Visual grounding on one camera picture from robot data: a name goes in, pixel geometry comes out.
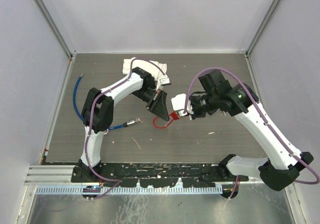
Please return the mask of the red cable padlock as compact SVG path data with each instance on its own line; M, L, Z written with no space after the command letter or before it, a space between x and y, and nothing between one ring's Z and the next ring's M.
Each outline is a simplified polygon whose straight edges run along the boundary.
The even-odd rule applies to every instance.
M168 115L169 119L168 121L159 121L159 117L155 117L152 121L153 126L156 129L166 129L168 128L173 122L178 121L180 119L180 117L178 116L178 114L176 112L172 112Z

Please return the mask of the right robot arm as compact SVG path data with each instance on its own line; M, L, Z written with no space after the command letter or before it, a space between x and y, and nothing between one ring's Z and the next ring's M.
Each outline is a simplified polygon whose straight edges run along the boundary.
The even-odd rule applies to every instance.
M227 155L218 164L218 174L225 181L235 176L261 179L274 191L281 191L297 181L303 169L314 160L308 151L301 152L276 127L255 92L237 76L221 67L209 67L194 78L203 91L187 91L184 108L192 120L228 113L240 122L264 150L265 158Z

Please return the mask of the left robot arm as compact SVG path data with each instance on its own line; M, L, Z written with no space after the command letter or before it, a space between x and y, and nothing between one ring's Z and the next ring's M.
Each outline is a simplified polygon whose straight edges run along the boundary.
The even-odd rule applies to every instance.
M135 67L123 79L113 85L89 90L81 115L85 127L83 153L74 168L74 176L95 182L100 177L101 146L107 130L113 123L114 107L129 95L146 103L146 109L156 117L170 120L166 105L167 93L156 89L151 73Z

